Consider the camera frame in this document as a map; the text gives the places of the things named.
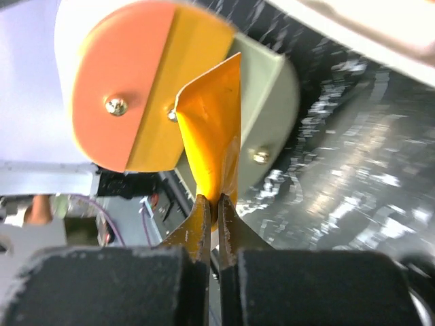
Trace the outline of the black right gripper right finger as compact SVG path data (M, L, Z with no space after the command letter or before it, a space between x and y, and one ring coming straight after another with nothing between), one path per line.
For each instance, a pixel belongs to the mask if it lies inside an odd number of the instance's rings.
M217 204L224 325L420 325L400 267L373 251L277 250Z

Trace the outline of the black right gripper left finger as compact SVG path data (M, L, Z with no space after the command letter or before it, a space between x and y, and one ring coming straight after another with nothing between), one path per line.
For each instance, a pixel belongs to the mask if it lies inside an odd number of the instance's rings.
M211 207L156 247L52 247L17 271L2 325L207 325Z

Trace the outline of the orange white tube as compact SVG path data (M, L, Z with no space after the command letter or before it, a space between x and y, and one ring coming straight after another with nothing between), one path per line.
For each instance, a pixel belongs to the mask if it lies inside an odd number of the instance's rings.
M175 110L196 194L211 205L211 229L218 227L221 195L237 201L241 151L241 53L186 84Z

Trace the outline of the pink yellow drawer box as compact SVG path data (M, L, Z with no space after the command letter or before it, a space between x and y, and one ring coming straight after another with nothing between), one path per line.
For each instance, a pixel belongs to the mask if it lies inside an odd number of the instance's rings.
M116 172L190 171L175 117L177 93L241 55L241 157L246 192L277 159L299 110L299 85L282 54L185 1L61 1L54 51L77 146Z

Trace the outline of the white plastic tray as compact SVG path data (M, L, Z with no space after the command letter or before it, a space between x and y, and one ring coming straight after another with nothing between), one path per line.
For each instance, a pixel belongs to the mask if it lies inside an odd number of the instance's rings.
M272 1L313 30L434 85L433 1Z

